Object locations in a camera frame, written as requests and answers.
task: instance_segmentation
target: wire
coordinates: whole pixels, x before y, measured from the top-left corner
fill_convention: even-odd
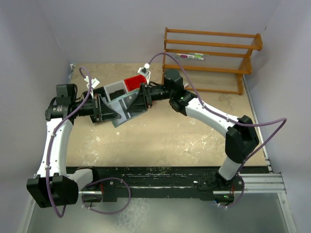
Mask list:
[[[73,100],[77,100],[77,94],[78,94],[78,86],[76,84],[73,84],[74,86],[74,96]]]
[[[230,188],[230,192],[229,192],[229,194],[227,195],[227,197],[228,198],[230,198],[231,196],[233,196],[234,197],[234,184],[232,184],[232,187]],[[226,205],[222,205],[222,207],[226,207],[226,206],[228,206],[229,204],[231,204],[231,203],[233,203],[234,201],[233,200],[230,200],[229,202],[227,202],[227,204]]]
[[[285,125],[285,123],[286,123],[286,121],[287,121],[287,118],[283,117],[283,118],[280,118],[280,119],[277,119],[277,120],[274,120],[274,121],[265,122],[265,123],[260,123],[260,124],[244,124],[244,123],[240,123],[240,122],[238,122],[238,121],[229,119],[229,118],[227,118],[226,116],[224,116],[224,115],[222,115],[222,114],[219,114],[219,113],[217,113],[217,112],[211,110],[210,108],[208,108],[208,107],[205,105],[205,103],[204,103],[203,100],[201,99],[201,97],[200,97],[200,95],[199,95],[199,92],[198,92],[197,89],[194,87],[194,85],[193,85],[191,79],[190,79],[189,76],[187,75],[187,73],[186,73],[185,69],[183,68],[183,66],[182,66],[182,65],[179,63],[179,61],[176,60],[173,56],[171,56],[171,55],[168,54],[168,53],[161,52],[161,53],[156,54],[156,55],[149,61],[148,64],[151,64],[151,62],[152,62],[157,56],[162,55],[162,54],[163,54],[163,55],[166,55],[166,56],[168,56],[168,57],[170,57],[170,58],[172,58],[172,59],[178,64],[178,66],[180,67],[180,69],[184,72],[184,74],[185,74],[185,76],[186,76],[188,82],[190,83],[191,87],[193,88],[195,94],[197,95],[198,100],[200,101],[202,107],[204,107],[204,108],[205,108],[206,110],[208,110],[210,113],[212,113],[212,114],[214,114],[214,115],[216,115],[216,116],[219,116],[219,117],[225,119],[225,120],[228,121],[228,122],[237,124],[237,125],[239,125],[239,126],[244,126],[244,127],[261,127],[261,126],[274,125],[274,124],[277,124],[277,123],[280,123],[280,122],[281,122],[281,124],[280,124],[280,125],[277,127],[277,129],[267,138],[267,140],[265,140],[256,150],[254,150],[250,155],[248,155],[248,156],[245,158],[244,162],[241,164],[241,166],[239,167],[239,169],[238,169],[238,171],[237,171],[237,176],[239,176],[239,177],[241,178],[241,176],[239,175],[239,172],[241,171],[241,169],[243,168],[243,166],[245,165],[245,163],[246,163],[254,154],[256,154],[261,148],[263,148],[263,147],[276,135],[276,133]],[[227,207],[234,206],[234,205],[235,205],[237,202],[239,202],[240,199],[242,198],[242,195],[243,195],[243,193],[244,193],[244,187],[245,187],[245,185],[244,185],[244,181],[243,181],[242,178],[241,178],[241,180],[242,180],[243,185],[242,185],[242,192],[241,192],[240,196],[238,197],[238,199],[237,199],[232,205],[227,206]]]
[[[54,97],[54,98],[51,100],[50,106],[52,106],[52,105],[54,104],[55,100],[56,100],[56,97]]]
[[[90,83],[88,91],[87,91],[87,94],[86,94],[86,97],[84,98],[84,100],[81,102],[81,104],[72,113],[70,113],[67,117],[65,117],[54,128],[53,133],[51,134],[50,142],[49,142],[49,145],[48,145],[48,151],[47,151],[47,160],[46,160],[47,167],[46,167],[45,181],[46,181],[46,186],[47,186],[47,191],[48,191],[48,196],[49,196],[50,203],[51,203],[51,205],[52,205],[52,207],[53,207],[53,209],[54,209],[54,211],[55,211],[55,213],[56,213],[56,215],[58,217],[63,217],[64,216],[66,206],[64,205],[62,213],[59,213],[59,211],[58,211],[58,209],[57,209],[57,207],[55,205],[55,202],[53,200],[53,197],[52,197],[52,192],[51,192],[51,187],[50,187],[50,167],[49,167],[50,166],[50,160],[51,160],[51,151],[52,151],[52,146],[53,146],[54,138],[56,137],[56,133],[57,133],[58,129],[62,126],[62,124],[66,120],[68,120],[70,117],[72,117],[74,114],[76,114],[79,111],[79,109],[85,104],[85,102],[88,99],[88,96],[91,93],[91,89],[92,89],[91,75],[90,75],[89,71],[85,67],[80,67],[79,71],[80,71],[80,74],[82,75],[82,77],[86,78],[86,76],[82,72],[82,69],[86,72],[86,74],[88,76],[88,82]]]
[[[83,197],[92,197],[92,198],[95,198],[99,201],[102,200],[102,198],[99,198],[97,195],[93,195],[93,194],[84,194]]]
[[[99,184],[100,188],[101,188],[101,192],[102,194],[104,194],[104,185],[102,183]]]
[[[104,178],[104,179],[95,181],[93,183],[89,183],[87,186],[91,186],[91,185],[94,185],[94,184],[97,184],[97,183],[100,183],[100,182],[103,182],[103,181],[109,181],[109,180],[120,181],[121,183],[123,183],[126,186],[127,191],[128,191],[128,200],[127,200],[127,203],[125,204],[125,206],[123,206],[121,209],[119,209],[117,211],[113,211],[113,212],[105,212],[105,211],[95,210],[95,209],[91,208],[90,206],[86,205],[84,200],[83,200],[83,197],[82,197],[81,199],[82,199],[83,207],[85,207],[85,208],[87,208],[87,209],[89,209],[91,211],[94,211],[96,213],[103,214],[103,215],[114,215],[114,214],[118,214],[118,213],[122,212],[123,210],[125,210],[125,208],[128,206],[128,204],[131,201],[131,189],[130,189],[130,187],[128,186],[128,184],[124,180],[116,178],[116,177],[109,177],[109,178]]]
[[[153,81],[150,81],[149,84],[152,84],[153,86],[162,86],[161,84],[155,83],[155,82],[153,82]]]
[[[84,92],[81,94],[81,96],[80,96],[79,98],[76,98],[76,99],[75,99],[75,101],[77,101],[77,100],[81,99],[81,98],[82,98],[82,96],[83,96],[83,94],[84,94]]]

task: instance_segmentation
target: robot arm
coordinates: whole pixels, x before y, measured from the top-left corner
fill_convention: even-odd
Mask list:
[[[28,179],[27,189],[41,208],[51,207],[46,187],[46,169],[50,169],[50,187],[56,206],[75,204],[78,193],[94,179],[91,169],[77,170],[74,174],[67,175],[66,154],[69,136],[77,116],[90,116],[93,123],[120,118],[121,116],[109,108],[102,100],[104,89],[93,91],[93,97],[89,97],[83,107],[66,120],[56,132],[56,137],[51,150],[50,164],[46,164],[48,146],[51,133],[54,128],[70,113],[72,113],[81,101],[77,101],[77,88],[74,84],[56,86],[57,96],[45,112],[47,120],[47,139],[40,168],[33,179]]]
[[[50,169],[50,188],[56,206],[75,204],[78,199],[78,191],[86,184],[97,181],[96,171],[93,169],[77,170],[72,175],[66,173],[66,152],[69,135],[74,119],[77,116],[90,116],[93,123],[120,118],[121,116],[109,108],[103,101],[104,90],[93,90],[93,97],[89,97],[84,106],[56,132],[51,151],[50,164],[46,164],[47,148],[51,138],[51,132],[62,119],[72,113],[80,102],[77,101],[74,84],[58,85],[56,87],[56,104],[51,102],[45,112],[47,120],[47,141],[36,177],[27,181],[27,189],[41,208],[51,207],[46,187],[46,169]],[[166,70],[164,85],[149,86],[141,83],[137,97],[128,107],[128,112],[144,112],[152,107],[152,102],[169,99],[171,107],[185,116],[198,119],[217,130],[225,137],[225,162],[216,173],[216,185],[228,186],[240,168],[245,158],[255,149],[259,140],[253,127],[241,127],[206,111],[197,96],[184,89],[183,79],[177,70]],[[220,110],[207,105],[213,111],[241,123],[251,124],[252,120],[243,116],[228,115]]]
[[[184,89],[183,78],[174,69],[164,73],[164,84],[149,86],[140,85],[139,93],[128,107],[128,112],[146,111],[152,107],[152,101],[169,99],[171,107],[185,116],[198,119],[218,131],[225,138],[225,152],[227,157],[218,171],[219,182],[228,183],[232,180],[245,158],[259,144],[259,139],[254,127],[242,127],[228,122],[223,118],[207,111],[202,107],[198,97]],[[251,118],[224,113],[206,103],[209,109],[240,123],[252,124]]]

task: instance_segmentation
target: white wall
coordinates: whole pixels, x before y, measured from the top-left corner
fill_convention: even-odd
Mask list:
[[[246,77],[260,122],[287,117],[267,145],[274,172],[282,172],[299,232],[310,232],[311,1],[282,0],[262,35],[263,50]],[[264,138],[273,131],[263,127]]]
[[[1,232],[16,232],[26,182],[37,171],[46,137],[44,112],[69,62],[36,0],[0,1]]]
[[[260,33],[280,0],[38,1],[71,62],[124,63],[163,51],[165,27]]]

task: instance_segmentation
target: table surface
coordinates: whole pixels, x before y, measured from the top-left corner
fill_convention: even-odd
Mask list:
[[[137,75],[143,64],[77,64],[71,83],[78,96],[86,91],[79,73],[85,66],[100,81],[99,86]],[[190,72],[200,87],[236,89],[234,76]],[[151,80],[160,82],[161,64],[152,64]],[[208,104],[234,116],[253,118],[247,94],[200,92]],[[114,128],[111,122],[92,124],[88,116],[75,119],[70,135],[67,166],[221,166],[225,159],[225,139],[206,124],[176,113],[168,100],[158,101],[146,113]],[[263,151],[247,166],[266,166]]]

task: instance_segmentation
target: wooden shelf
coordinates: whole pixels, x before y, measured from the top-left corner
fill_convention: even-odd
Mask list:
[[[168,33],[185,33],[185,34],[198,34],[198,35],[220,35],[220,36],[233,36],[233,37],[246,37],[256,38],[257,35],[241,34],[241,33],[216,33],[216,32],[204,32],[193,30],[179,30],[179,29],[167,29]]]
[[[245,44],[229,44],[229,43],[215,43],[215,42],[202,42],[202,41],[189,41],[189,40],[171,40],[167,39],[168,33],[185,33],[185,34],[200,34],[200,35],[216,35],[216,36],[229,36],[229,37],[244,37],[252,38],[253,42],[250,45]],[[221,47],[221,48],[234,48],[234,49],[247,49],[244,53],[229,53],[229,52],[211,52],[211,51],[200,51],[200,50],[182,50],[178,48],[168,49],[167,44],[175,45],[193,45],[193,46],[207,46],[207,47]],[[218,33],[218,32],[204,32],[204,31],[192,31],[192,30],[179,30],[179,29],[168,29],[165,28],[164,35],[164,52],[171,53],[202,53],[211,56],[223,56],[223,57],[236,57],[242,58],[242,62],[237,69],[219,68],[219,67],[197,67],[197,66],[184,66],[185,70],[197,70],[197,71],[210,71],[210,72],[221,72],[221,73],[233,73],[236,74],[238,91],[227,91],[227,90],[212,90],[197,88],[198,91],[209,91],[209,92],[221,92],[221,93],[233,93],[243,94],[242,78],[243,74],[252,73],[251,55],[253,50],[260,51],[262,49],[262,39],[260,34],[241,34],[241,33]],[[169,65],[165,63],[166,56],[163,56],[163,73],[165,69],[180,69],[178,65]]]
[[[259,46],[255,46],[255,45],[238,45],[238,44],[200,42],[200,41],[190,41],[190,40],[166,40],[166,44],[199,45],[199,46],[212,46],[212,47],[223,47],[223,48],[259,50]]]
[[[208,51],[198,51],[198,50],[172,50],[172,49],[166,49],[166,52],[174,52],[174,53],[202,53],[206,55],[211,56],[221,56],[221,57],[247,57],[246,54],[242,53],[228,53],[228,52],[208,52]]]
[[[193,67],[183,66],[185,70],[197,70],[197,71],[210,71],[219,73],[233,73],[233,74],[249,74],[247,70],[242,69],[224,69],[224,68],[213,68],[213,67]],[[180,69],[178,65],[165,64],[164,69]]]

